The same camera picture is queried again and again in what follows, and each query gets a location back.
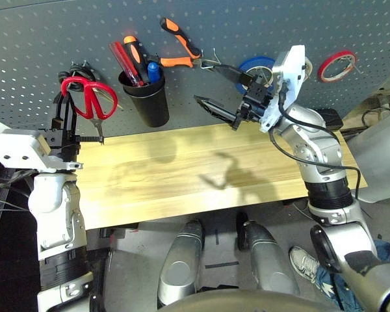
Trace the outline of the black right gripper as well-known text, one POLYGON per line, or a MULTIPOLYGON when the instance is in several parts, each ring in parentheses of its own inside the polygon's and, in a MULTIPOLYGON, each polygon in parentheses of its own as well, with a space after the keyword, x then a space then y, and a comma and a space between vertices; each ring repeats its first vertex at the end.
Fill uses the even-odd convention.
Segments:
MULTIPOLYGON (((273 98, 268 89, 272 86, 265 74, 252 76, 239 68, 227 64, 213 66, 213 70, 235 84, 247 86, 238 109, 242 121, 258 122, 265 114, 273 98)), ((219 102, 202 96, 194 96, 196 103, 212 117, 222 120, 236 131, 240 122, 237 115, 219 105, 219 102)))

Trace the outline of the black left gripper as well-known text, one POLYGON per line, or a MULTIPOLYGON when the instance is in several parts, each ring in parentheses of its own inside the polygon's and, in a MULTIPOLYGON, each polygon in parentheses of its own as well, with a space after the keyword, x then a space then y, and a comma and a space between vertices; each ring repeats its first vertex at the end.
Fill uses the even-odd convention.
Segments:
POLYGON ((59 92, 54 100, 55 115, 51 121, 52 129, 40 129, 50 152, 44 156, 43 165, 39 171, 75 171, 83 168, 83 163, 77 161, 80 143, 76 141, 75 132, 77 113, 71 94, 68 98, 59 92), (68 118, 69 130, 64 122, 68 118))

